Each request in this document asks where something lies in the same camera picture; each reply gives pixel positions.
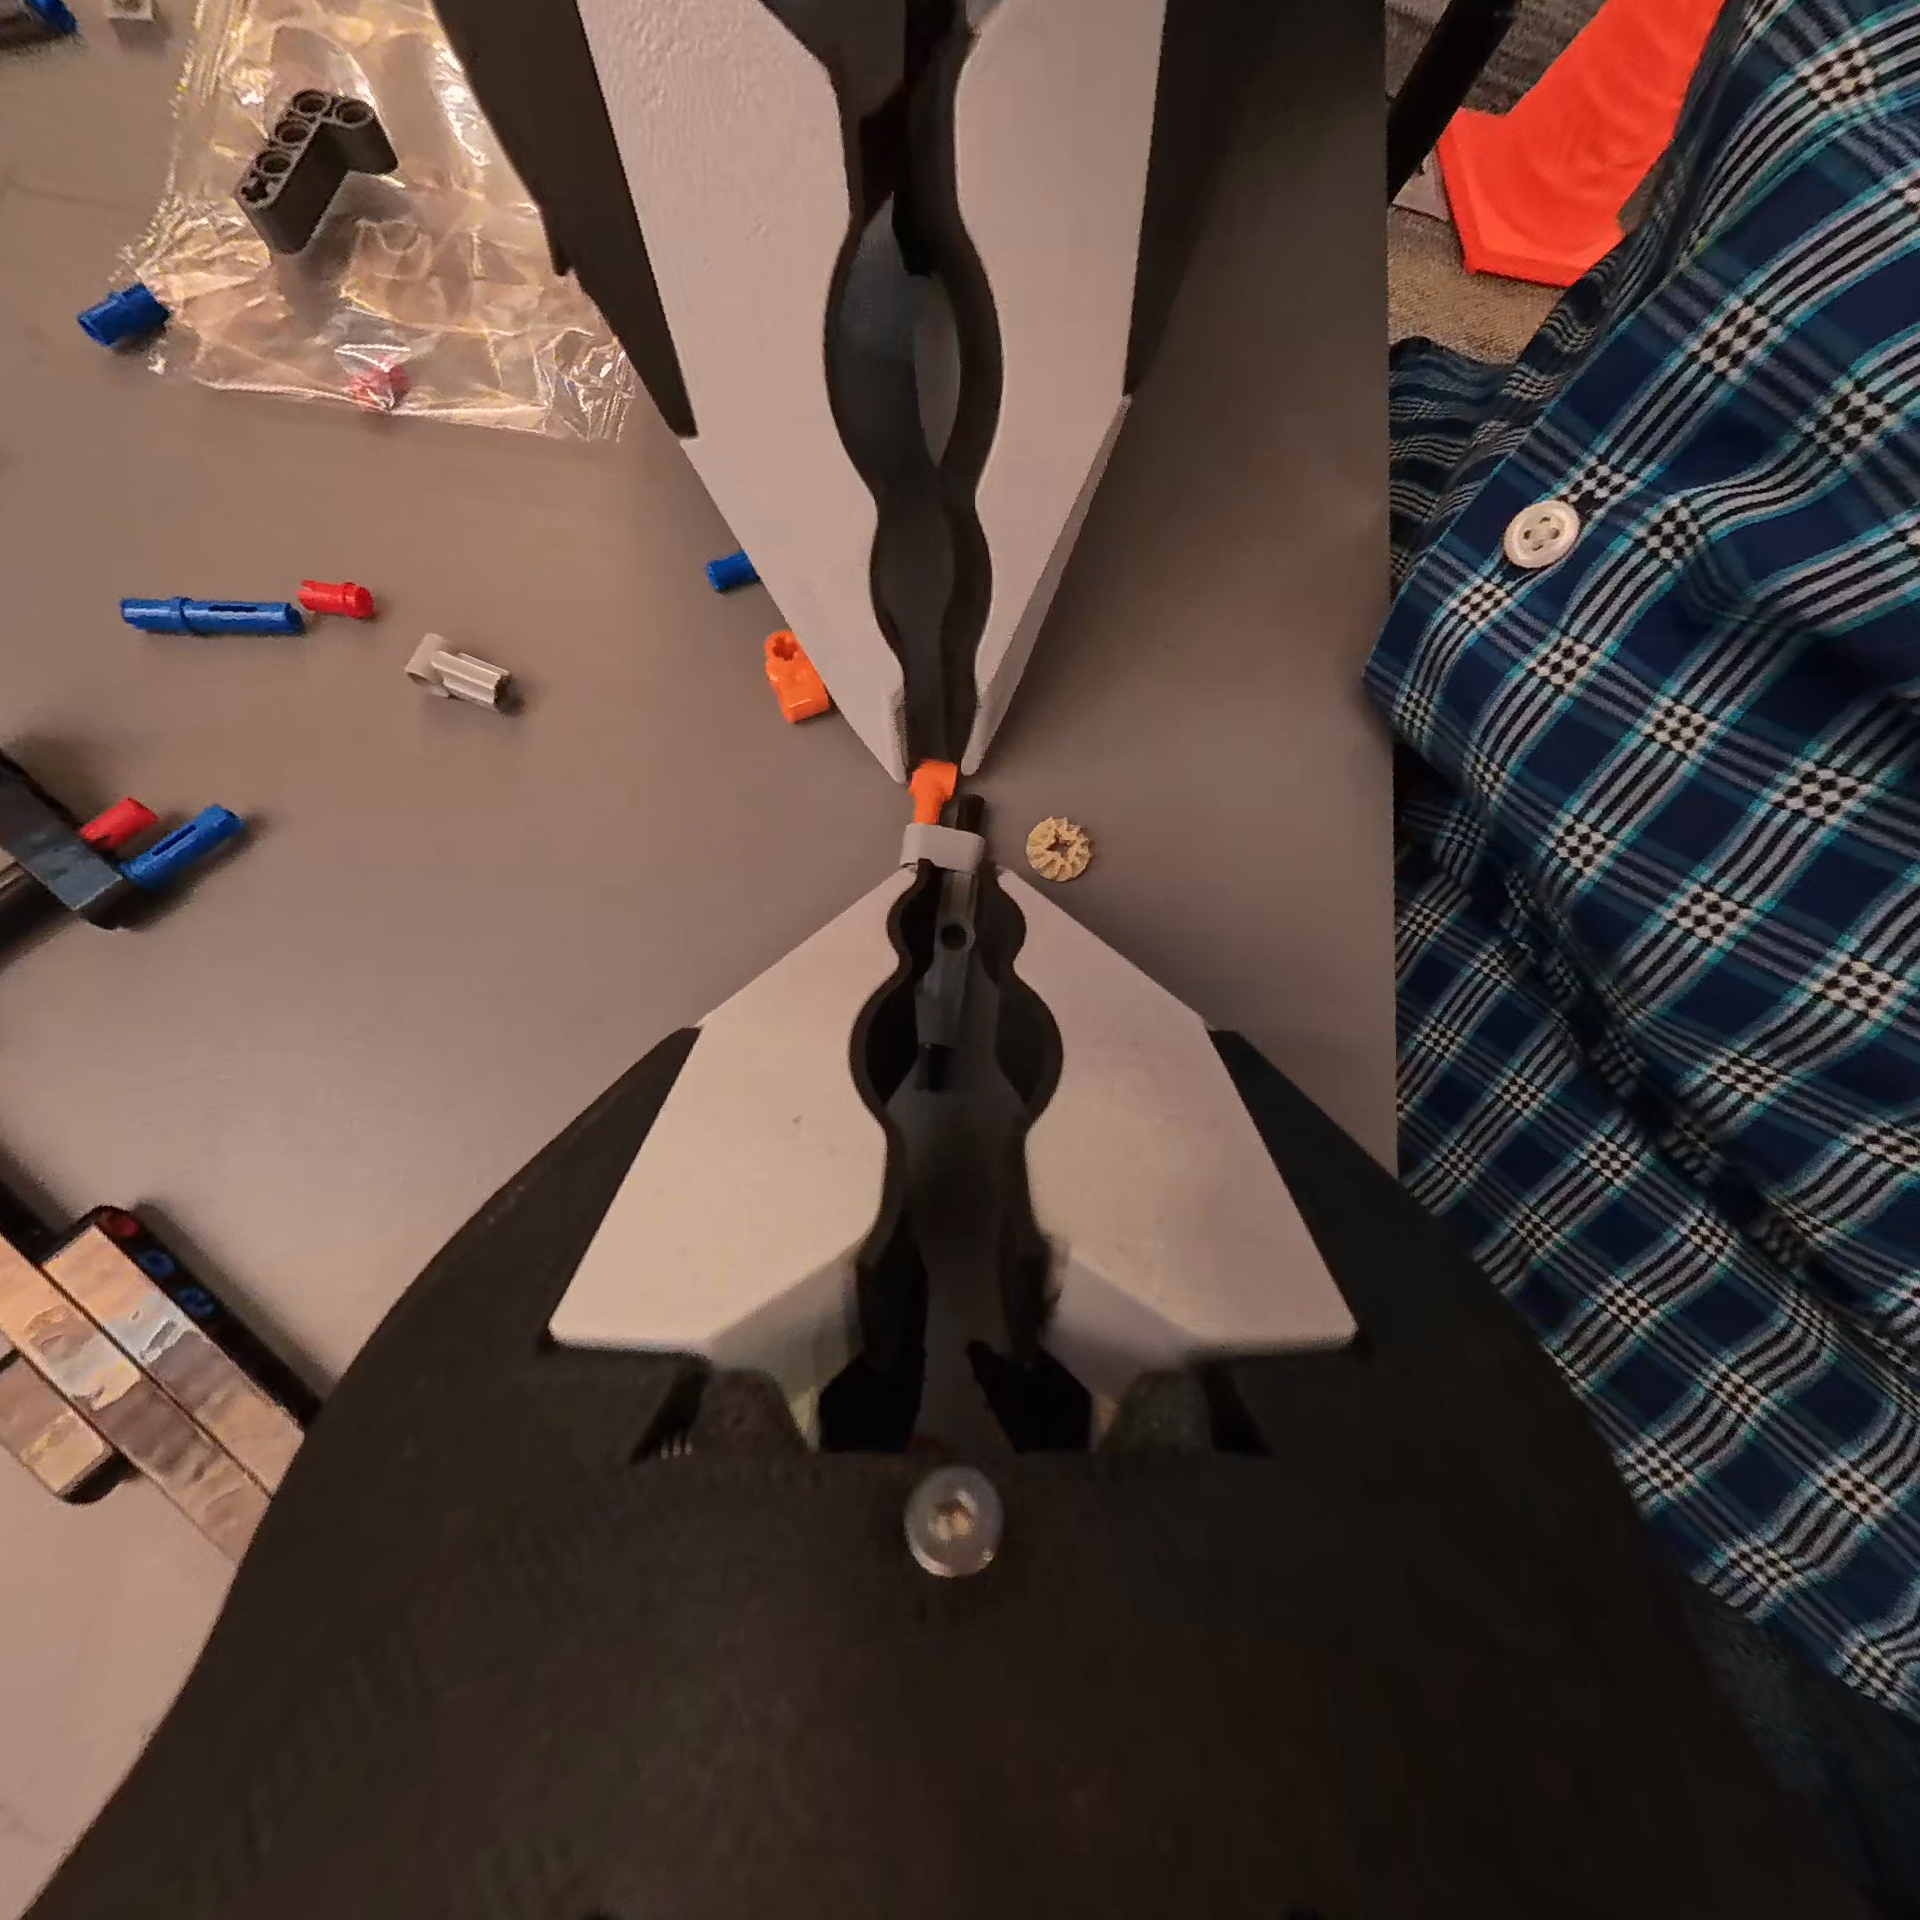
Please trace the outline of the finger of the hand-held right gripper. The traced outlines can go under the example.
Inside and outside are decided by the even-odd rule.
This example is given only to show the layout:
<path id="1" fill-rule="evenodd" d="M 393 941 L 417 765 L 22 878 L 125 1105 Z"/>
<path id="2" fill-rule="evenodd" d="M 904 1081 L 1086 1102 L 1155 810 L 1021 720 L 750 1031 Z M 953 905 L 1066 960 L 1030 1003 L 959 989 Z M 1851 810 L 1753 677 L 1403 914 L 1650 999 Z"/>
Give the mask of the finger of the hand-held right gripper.
<path id="1" fill-rule="evenodd" d="M 909 115 L 955 339 L 939 741 L 986 759 L 1129 411 L 1162 1 L 959 10 Z"/>
<path id="2" fill-rule="evenodd" d="M 909 111 L 946 5 L 577 5 L 683 449 L 891 777 L 949 757 Z"/>

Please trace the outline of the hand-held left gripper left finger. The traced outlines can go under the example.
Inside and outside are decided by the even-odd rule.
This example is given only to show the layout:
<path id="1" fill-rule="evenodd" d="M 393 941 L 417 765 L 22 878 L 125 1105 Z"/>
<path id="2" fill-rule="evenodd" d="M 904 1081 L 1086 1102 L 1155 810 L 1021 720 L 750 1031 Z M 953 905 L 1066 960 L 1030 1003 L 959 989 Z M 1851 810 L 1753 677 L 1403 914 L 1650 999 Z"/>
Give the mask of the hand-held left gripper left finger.
<path id="1" fill-rule="evenodd" d="M 895 985 L 897 870 L 699 1022 L 577 1262 L 549 1334 L 586 1353 L 681 1353 L 777 1379 L 806 1437 L 857 1353 L 857 1250 L 879 1216 L 881 1117 L 915 1056 Z"/>

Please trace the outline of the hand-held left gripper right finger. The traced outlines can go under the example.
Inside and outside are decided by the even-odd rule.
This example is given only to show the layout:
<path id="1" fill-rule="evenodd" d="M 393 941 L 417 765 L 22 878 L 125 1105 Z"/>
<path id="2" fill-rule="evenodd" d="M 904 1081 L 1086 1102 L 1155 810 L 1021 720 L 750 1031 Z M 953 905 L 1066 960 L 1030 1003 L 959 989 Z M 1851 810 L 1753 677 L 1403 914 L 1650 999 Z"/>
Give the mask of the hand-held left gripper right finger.
<path id="1" fill-rule="evenodd" d="M 1334 1353 L 1357 1323 L 1206 1022 L 1034 886 L 975 901 L 1009 1114 L 998 1333 L 974 1378 L 1017 1451 L 1083 1451 L 1145 1376 Z"/>

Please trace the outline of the grey lego axle subassembly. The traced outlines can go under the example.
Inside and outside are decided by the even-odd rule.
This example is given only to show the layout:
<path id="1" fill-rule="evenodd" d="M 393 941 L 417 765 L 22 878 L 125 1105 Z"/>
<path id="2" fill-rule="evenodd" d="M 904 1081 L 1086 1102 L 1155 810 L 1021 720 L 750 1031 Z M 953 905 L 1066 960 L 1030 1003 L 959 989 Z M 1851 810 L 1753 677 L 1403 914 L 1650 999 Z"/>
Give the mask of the grey lego axle subassembly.
<path id="1" fill-rule="evenodd" d="M 975 952 L 975 896 L 985 853 L 982 800 L 965 794 L 935 822 L 913 822 L 902 853 L 926 867 L 922 925 L 913 960 L 913 1089 L 941 1093 L 965 1029 Z"/>

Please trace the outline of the black angled lego beam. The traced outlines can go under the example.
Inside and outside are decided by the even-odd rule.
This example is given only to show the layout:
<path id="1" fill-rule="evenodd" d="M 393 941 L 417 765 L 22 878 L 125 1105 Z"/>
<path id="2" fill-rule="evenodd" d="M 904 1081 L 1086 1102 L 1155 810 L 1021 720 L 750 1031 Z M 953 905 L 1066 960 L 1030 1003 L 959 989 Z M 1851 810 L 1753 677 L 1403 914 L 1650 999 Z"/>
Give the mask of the black angled lego beam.
<path id="1" fill-rule="evenodd" d="M 387 175 L 394 167 L 394 147 L 369 103 L 301 86 L 278 107 L 230 197 L 269 250 L 297 256 L 350 175 Z"/>

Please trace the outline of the grey lego pin connector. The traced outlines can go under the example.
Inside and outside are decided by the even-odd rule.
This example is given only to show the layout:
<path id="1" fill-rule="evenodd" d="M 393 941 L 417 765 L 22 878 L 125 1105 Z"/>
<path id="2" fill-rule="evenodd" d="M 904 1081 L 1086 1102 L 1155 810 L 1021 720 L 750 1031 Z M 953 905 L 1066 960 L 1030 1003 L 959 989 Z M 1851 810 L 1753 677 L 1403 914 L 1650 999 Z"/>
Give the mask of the grey lego pin connector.
<path id="1" fill-rule="evenodd" d="M 507 713 L 513 701 L 511 672 L 424 633 L 403 662 L 410 683 L 433 696 Z"/>

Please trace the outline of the long blue lego pin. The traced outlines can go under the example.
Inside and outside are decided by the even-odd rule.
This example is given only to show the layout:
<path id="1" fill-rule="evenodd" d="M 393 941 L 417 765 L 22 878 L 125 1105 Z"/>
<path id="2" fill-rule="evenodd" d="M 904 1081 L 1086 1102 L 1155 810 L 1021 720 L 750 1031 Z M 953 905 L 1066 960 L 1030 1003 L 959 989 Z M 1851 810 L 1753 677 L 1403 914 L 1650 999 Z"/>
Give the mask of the long blue lego pin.
<path id="1" fill-rule="evenodd" d="M 122 595 L 122 621 L 145 634 L 173 638 L 298 638 L 306 633 L 304 611 L 286 601 L 219 601 L 184 594 Z"/>

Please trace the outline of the clear plastic bag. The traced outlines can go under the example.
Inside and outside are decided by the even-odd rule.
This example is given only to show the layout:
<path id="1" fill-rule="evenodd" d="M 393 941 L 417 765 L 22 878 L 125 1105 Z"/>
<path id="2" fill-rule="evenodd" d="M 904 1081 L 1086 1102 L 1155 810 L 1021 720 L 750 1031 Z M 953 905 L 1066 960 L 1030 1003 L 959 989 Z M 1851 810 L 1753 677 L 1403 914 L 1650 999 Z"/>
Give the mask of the clear plastic bag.
<path id="1" fill-rule="evenodd" d="M 233 200 L 298 88 L 369 103 L 397 155 L 350 175 L 312 241 L 275 256 Z M 352 405 L 344 365 L 403 359 L 393 414 L 610 440 L 638 378 L 491 131 L 431 5 L 193 5 L 160 202 L 122 256 L 171 317 L 152 373 Z"/>

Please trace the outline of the black metal leg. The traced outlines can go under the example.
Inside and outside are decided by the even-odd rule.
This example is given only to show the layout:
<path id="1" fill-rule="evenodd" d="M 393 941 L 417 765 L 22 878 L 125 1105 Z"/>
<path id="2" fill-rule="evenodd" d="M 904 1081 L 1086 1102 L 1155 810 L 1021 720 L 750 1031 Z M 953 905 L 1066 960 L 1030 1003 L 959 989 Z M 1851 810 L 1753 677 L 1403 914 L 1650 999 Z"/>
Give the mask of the black metal leg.
<path id="1" fill-rule="evenodd" d="M 1507 37 L 1520 1 L 1447 1 L 1385 111 L 1385 199 L 1414 177 Z"/>

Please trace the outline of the orange cloth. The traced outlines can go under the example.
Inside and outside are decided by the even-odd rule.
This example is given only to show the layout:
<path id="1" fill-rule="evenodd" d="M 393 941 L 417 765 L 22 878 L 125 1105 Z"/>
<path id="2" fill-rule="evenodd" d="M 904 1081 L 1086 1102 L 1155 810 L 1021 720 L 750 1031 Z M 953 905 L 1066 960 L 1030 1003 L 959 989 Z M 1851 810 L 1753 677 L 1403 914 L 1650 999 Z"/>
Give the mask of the orange cloth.
<path id="1" fill-rule="evenodd" d="M 1570 288 L 1673 138 L 1720 1 L 1605 1 L 1505 111 L 1459 107 L 1435 142 L 1463 265 Z"/>

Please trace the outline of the plaid shirt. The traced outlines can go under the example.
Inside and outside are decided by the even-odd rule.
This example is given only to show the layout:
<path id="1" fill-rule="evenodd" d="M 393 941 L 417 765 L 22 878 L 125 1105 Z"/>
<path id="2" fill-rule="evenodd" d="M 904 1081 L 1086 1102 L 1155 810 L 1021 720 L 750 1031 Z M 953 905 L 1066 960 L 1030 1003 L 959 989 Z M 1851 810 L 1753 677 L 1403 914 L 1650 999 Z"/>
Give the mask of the plaid shirt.
<path id="1" fill-rule="evenodd" d="M 1387 409 L 1398 1174 L 1680 1570 L 1914 1721 L 1914 5 L 1726 5 L 1639 226 Z"/>

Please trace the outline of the dark trousers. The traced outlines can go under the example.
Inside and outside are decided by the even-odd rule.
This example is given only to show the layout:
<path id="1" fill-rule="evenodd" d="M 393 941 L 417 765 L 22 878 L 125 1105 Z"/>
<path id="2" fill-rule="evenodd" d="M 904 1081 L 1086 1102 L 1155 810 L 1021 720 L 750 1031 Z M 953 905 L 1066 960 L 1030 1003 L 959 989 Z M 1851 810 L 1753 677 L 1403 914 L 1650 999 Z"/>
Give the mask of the dark trousers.
<path id="1" fill-rule="evenodd" d="M 1875 1915 L 1918 1915 L 1918 1723 L 1822 1671 L 1693 1579 L 1664 1584 L 1775 1783 L 1807 1806 Z"/>

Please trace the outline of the black lego frame assembly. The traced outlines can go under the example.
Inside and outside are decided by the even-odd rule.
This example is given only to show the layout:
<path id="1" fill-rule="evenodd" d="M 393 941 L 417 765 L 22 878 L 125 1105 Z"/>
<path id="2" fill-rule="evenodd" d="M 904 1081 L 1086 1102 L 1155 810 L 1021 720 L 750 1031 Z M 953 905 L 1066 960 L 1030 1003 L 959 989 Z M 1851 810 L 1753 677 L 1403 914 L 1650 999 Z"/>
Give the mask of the black lego frame assembly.
<path id="1" fill-rule="evenodd" d="M 229 806 L 163 824 L 136 800 L 82 821 L 2 754 L 2 954 L 55 925 L 118 929 L 152 915 L 246 831 Z"/>

